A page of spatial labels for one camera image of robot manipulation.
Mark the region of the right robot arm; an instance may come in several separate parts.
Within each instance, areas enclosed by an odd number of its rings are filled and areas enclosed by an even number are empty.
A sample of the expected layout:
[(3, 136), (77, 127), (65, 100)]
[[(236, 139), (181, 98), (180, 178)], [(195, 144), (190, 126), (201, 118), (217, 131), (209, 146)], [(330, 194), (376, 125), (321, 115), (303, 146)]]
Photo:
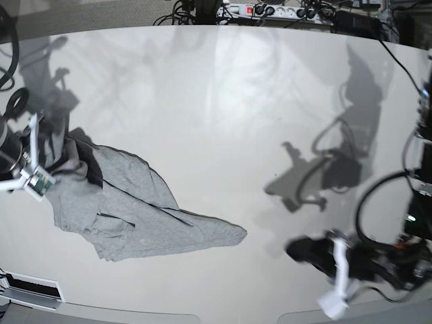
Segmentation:
[[(11, 61), (7, 69), (1, 67), (1, 92), (11, 90), (15, 85), (14, 74), (18, 68), (20, 45), (16, 23), (9, 12), (1, 5), (1, 25), (6, 29), (11, 43)], [(22, 160), (23, 144), (7, 125), (11, 119), (17, 120), (23, 114), (29, 99), (29, 91), (21, 87), (8, 99), (4, 113), (1, 114), (1, 181), (12, 180), (14, 170)]]

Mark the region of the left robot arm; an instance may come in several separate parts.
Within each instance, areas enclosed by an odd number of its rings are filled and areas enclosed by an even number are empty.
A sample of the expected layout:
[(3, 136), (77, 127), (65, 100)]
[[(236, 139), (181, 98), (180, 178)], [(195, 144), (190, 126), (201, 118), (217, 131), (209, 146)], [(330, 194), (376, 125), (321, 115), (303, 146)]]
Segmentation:
[(266, 193), (289, 212), (315, 206), (333, 221), (322, 236), (289, 239), (285, 252), (323, 273), (338, 298), (380, 281), (411, 294), (431, 279), (431, 83), (391, 99), (393, 63), (347, 54), (340, 112), (309, 151), (283, 144), (291, 165)]

